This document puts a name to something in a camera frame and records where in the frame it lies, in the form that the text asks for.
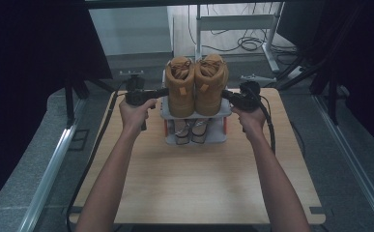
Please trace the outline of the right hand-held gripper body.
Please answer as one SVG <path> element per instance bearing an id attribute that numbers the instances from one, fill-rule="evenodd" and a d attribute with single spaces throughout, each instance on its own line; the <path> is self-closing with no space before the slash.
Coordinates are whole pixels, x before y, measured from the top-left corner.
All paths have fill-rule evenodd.
<path id="1" fill-rule="evenodd" d="M 273 87 L 276 84 L 276 78 L 262 77 L 259 75 L 242 75 L 240 77 L 240 93 L 251 102 L 259 101 L 270 105 L 268 100 L 261 95 L 261 89 Z"/>

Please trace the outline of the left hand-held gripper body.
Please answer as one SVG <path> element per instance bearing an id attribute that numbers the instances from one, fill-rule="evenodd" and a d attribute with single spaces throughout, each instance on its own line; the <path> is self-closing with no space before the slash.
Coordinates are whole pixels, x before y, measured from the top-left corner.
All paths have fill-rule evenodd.
<path id="1" fill-rule="evenodd" d="M 120 72 L 120 75 L 128 75 L 126 84 L 126 103 L 130 105 L 142 105 L 148 100 L 144 91 L 145 79 L 141 77 L 144 72 Z"/>

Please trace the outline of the tan lace-up boot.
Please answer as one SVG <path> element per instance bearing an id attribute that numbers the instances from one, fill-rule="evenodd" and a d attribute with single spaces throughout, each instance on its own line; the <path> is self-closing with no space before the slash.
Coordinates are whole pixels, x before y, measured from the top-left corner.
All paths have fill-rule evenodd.
<path id="1" fill-rule="evenodd" d="M 165 86 L 169 89 L 170 114 L 186 118 L 194 112 L 194 64 L 184 57 L 175 57 L 165 67 Z"/>
<path id="2" fill-rule="evenodd" d="M 220 110 L 221 92 L 229 78 L 226 62 L 218 54 L 207 55 L 195 64 L 195 111 L 214 116 Z"/>

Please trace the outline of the grey two-tier shoe rack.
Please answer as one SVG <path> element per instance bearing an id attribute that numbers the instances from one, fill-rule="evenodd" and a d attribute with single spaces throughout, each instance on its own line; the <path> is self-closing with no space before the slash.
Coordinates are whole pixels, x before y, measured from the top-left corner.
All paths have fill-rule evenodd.
<path id="1" fill-rule="evenodd" d="M 165 86 L 165 71 L 163 72 L 162 80 L 163 80 L 163 86 L 166 87 Z M 193 142 L 191 140 L 192 126 L 194 125 L 197 119 L 203 119 L 203 118 L 212 119 L 212 122 L 208 126 L 207 137 L 204 143 L 224 142 L 226 140 L 226 118 L 231 114 L 231 110 L 229 109 L 229 102 L 227 100 L 222 99 L 220 110 L 214 116 L 204 116 L 204 115 L 198 114 L 195 111 L 195 71 L 194 71 L 193 96 L 194 96 L 194 112 L 186 118 L 178 118 L 178 117 L 172 116 L 169 111 L 168 96 L 162 98 L 160 116 L 164 119 L 164 123 L 166 126 L 166 129 L 165 129 L 166 142 L 168 144 L 176 144 L 175 134 L 174 134 L 174 121 L 182 120 L 182 119 L 191 121 L 191 126 L 190 126 L 190 131 L 189 131 L 189 142 Z"/>

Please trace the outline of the person's left hand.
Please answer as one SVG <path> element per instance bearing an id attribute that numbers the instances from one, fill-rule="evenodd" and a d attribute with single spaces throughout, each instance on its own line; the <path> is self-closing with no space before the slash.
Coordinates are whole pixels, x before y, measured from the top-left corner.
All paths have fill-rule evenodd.
<path id="1" fill-rule="evenodd" d="M 140 106 L 133 106 L 122 100 L 119 104 L 123 130 L 132 133 L 140 133 L 144 121 L 149 117 L 148 110 L 154 108 L 158 101 L 147 100 Z"/>

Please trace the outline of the white metal desk frame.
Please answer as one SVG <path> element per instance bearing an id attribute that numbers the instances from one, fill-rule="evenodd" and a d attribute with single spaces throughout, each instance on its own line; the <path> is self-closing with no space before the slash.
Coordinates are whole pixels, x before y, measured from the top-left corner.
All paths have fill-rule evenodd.
<path id="1" fill-rule="evenodd" d="M 267 35 L 267 40 L 262 44 L 262 49 L 270 65 L 271 71 L 273 73 L 279 73 L 279 66 L 272 54 L 272 43 L 283 6 L 284 3 L 280 2 L 274 14 L 202 16 L 200 14 L 201 6 L 197 5 L 195 59 L 198 60 L 202 57 L 202 31 L 268 29 L 269 34 Z"/>

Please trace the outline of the black curtain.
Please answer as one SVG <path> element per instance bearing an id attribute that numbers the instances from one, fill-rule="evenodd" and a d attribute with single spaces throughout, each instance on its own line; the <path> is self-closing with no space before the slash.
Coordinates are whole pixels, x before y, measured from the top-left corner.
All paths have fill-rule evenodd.
<path id="1" fill-rule="evenodd" d="M 0 0 L 0 190 L 69 78 L 109 68 L 85 0 Z"/>
<path id="2" fill-rule="evenodd" d="M 356 19 L 321 74 L 334 75 L 347 88 L 347 106 L 374 137 L 374 0 L 288 0 L 278 34 L 315 65 L 329 54 L 355 7 Z"/>

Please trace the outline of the white power strip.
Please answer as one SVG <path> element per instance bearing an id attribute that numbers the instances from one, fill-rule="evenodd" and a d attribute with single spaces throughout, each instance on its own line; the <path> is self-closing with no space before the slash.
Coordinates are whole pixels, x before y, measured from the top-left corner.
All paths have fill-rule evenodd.
<path id="1" fill-rule="evenodd" d="M 304 67 L 297 66 L 293 71 L 288 74 L 289 79 L 293 79 L 304 72 Z"/>

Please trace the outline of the aluminium rail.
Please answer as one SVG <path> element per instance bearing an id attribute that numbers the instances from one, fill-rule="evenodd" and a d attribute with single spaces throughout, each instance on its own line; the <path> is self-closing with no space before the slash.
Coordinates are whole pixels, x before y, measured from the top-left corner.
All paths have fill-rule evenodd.
<path id="1" fill-rule="evenodd" d="M 328 109 L 324 101 L 318 96 L 311 97 L 315 102 L 318 111 L 320 112 L 327 128 L 329 129 L 333 139 L 335 140 L 339 150 L 351 169 L 356 181 L 358 182 L 362 193 L 367 199 L 369 205 L 374 212 L 374 184 L 363 169 L 355 151 L 352 149 L 350 143 L 344 136 L 340 127 L 336 125 L 328 114 Z"/>
<path id="2" fill-rule="evenodd" d="M 87 100 L 78 100 L 73 109 L 72 124 L 66 127 L 57 143 L 57 146 L 49 160 L 48 166 L 41 178 L 32 201 L 19 225 L 17 232 L 33 232 L 43 211 L 44 204 L 54 185 L 55 179 L 65 158 L 65 155 L 72 142 L 72 137 L 77 129 L 77 125 L 82 118 L 82 111 Z"/>

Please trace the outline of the person's right hand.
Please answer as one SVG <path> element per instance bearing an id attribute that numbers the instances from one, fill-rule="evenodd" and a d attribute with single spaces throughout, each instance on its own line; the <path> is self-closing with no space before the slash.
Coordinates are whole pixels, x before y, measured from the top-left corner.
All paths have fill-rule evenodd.
<path id="1" fill-rule="evenodd" d="M 261 109 L 256 109 L 253 112 L 246 112 L 240 110 L 238 107 L 233 106 L 231 110 L 233 113 L 238 115 L 240 124 L 242 125 L 247 138 L 263 135 L 263 127 L 266 117 Z"/>

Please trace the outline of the black silver heeled sandal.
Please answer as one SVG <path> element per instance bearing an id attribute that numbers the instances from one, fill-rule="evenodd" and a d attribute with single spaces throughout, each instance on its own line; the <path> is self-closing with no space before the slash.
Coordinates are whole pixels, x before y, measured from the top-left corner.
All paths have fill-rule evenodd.
<path id="1" fill-rule="evenodd" d="M 177 145 L 184 145 L 189 143 L 190 126 L 190 120 L 182 119 L 174 121 L 174 134 Z"/>
<path id="2" fill-rule="evenodd" d="M 209 124 L 212 122 L 211 118 L 197 119 L 192 126 L 192 138 L 194 143 L 203 144 L 206 141 L 207 130 Z"/>

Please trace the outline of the black metal stand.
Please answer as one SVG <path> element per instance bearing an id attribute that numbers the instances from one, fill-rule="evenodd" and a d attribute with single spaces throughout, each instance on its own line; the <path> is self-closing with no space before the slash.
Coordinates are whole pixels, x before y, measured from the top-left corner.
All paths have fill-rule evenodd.
<path id="1" fill-rule="evenodd" d="M 335 56 L 335 51 L 330 49 L 323 58 L 315 65 L 309 66 L 303 72 L 298 74 L 292 79 L 280 84 L 280 81 L 286 78 L 289 73 L 291 73 L 298 64 L 304 59 L 303 56 L 299 56 L 285 71 L 281 72 L 277 77 L 277 82 L 275 87 L 277 90 L 287 90 L 290 87 L 300 83 L 313 74 L 316 75 L 312 81 L 309 91 L 312 95 L 320 95 L 326 86 L 329 86 L 329 96 L 328 96 L 328 114 L 332 122 L 337 125 L 336 118 L 336 100 L 337 100 L 337 81 L 334 74 L 334 69 L 332 68 L 333 58 Z"/>
<path id="2" fill-rule="evenodd" d="M 90 96 L 90 91 L 86 85 L 87 82 L 95 84 L 96 86 L 102 88 L 103 90 L 109 93 L 114 92 L 113 87 L 102 82 L 99 79 L 90 78 L 90 77 L 88 77 L 87 79 L 68 77 L 65 80 L 65 100 L 66 100 L 66 109 L 67 109 L 67 128 L 68 129 L 73 125 L 73 122 L 75 120 L 72 93 L 76 93 L 80 100 L 88 99 Z"/>

